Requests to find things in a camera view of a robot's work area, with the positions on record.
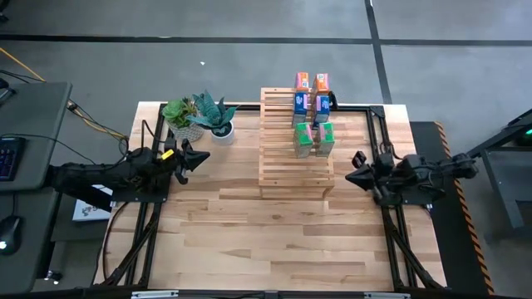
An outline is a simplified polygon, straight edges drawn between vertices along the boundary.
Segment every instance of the gray desk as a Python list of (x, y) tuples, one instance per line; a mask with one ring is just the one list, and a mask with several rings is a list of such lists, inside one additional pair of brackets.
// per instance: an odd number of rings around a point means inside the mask
[[(16, 133), (57, 138), (65, 107), (70, 97), (70, 83), (16, 85), (18, 93), (0, 106), (0, 135)], [(40, 188), (50, 164), (55, 141), (27, 139), (24, 155), (12, 182), (1, 182), (0, 192)]]
[[(23, 133), (56, 138), (71, 92), (69, 83), (14, 86), (18, 94), (0, 106), (0, 135)], [(26, 149), (13, 182), (0, 182), (0, 218), (12, 211), (12, 190), (17, 191), (15, 214), (23, 217), (22, 245), (11, 256), (0, 255), (0, 294), (29, 292), (37, 276), (47, 269), (50, 237), (59, 204), (52, 189), (39, 189), (55, 142), (27, 137)]]

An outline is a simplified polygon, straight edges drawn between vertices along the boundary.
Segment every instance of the computer mouse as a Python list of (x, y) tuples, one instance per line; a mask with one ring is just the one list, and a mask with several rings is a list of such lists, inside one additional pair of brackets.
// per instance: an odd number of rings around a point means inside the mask
[(22, 218), (8, 216), (0, 221), (0, 254), (11, 255), (20, 248)]

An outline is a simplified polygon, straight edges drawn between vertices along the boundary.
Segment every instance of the juice box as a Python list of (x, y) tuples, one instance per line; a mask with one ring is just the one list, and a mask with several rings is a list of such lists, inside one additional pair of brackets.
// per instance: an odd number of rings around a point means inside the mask
[(317, 95), (327, 95), (329, 93), (329, 74), (316, 74), (313, 89)]
[(329, 97), (316, 96), (312, 109), (314, 112), (313, 130), (316, 130), (319, 124), (329, 119)]
[(299, 72), (296, 75), (296, 91), (305, 91), (308, 92), (308, 88), (310, 87), (310, 83), (308, 80), (308, 73), (307, 72)]
[(295, 128), (297, 124), (303, 123), (307, 120), (307, 103), (308, 95), (304, 92), (296, 92), (296, 95), (293, 98), (293, 128)]
[(310, 124), (297, 124), (293, 131), (293, 148), (295, 149), (296, 157), (307, 158), (312, 147), (313, 137), (310, 131)]
[(318, 145), (316, 149), (317, 157), (328, 157), (334, 146), (333, 123), (321, 123), (318, 126), (318, 133), (314, 142)]

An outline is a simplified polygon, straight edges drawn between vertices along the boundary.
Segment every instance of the black mat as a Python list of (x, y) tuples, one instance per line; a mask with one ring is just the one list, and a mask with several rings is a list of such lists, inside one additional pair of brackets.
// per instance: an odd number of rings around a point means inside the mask
[[(446, 158), (438, 127), (434, 122), (410, 124), (418, 154), (430, 161)], [(445, 190), (446, 196), (434, 203), (431, 215), (447, 286), (456, 292), (487, 295), (479, 255), (475, 251), (469, 225), (452, 180), (445, 181)]]

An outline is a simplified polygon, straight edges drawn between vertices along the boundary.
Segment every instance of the wooden tabletop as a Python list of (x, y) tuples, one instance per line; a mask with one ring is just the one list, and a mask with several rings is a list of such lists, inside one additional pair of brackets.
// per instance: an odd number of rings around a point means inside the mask
[[(142, 120), (155, 128), (159, 106), (139, 103), (132, 149), (140, 146)], [(406, 107), (384, 109), (396, 152), (415, 153)], [(150, 288), (391, 291), (380, 209), (370, 193), (344, 179), (353, 171), (351, 158), (357, 150), (371, 156), (365, 115), (333, 112), (330, 121), (344, 130), (335, 132), (335, 187), (325, 200), (260, 198), (258, 111), (237, 111), (231, 146), (213, 145), (209, 132), (194, 142), (195, 150), (208, 150), (211, 156), (190, 173), (187, 185), (172, 179), (160, 217)], [(150, 136), (145, 138), (150, 145)], [(134, 203), (126, 207), (111, 231), (108, 272), (131, 247), (138, 208)], [(405, 207), (405, 216), (413, 252), (445, 285), (430, 216), (413, 206)], [(402, 256), (399, 261), (406, 282)], [(138, 264), (137, 277), (142, 262)], [(101, 278), (100, 265), (95, 283)]]

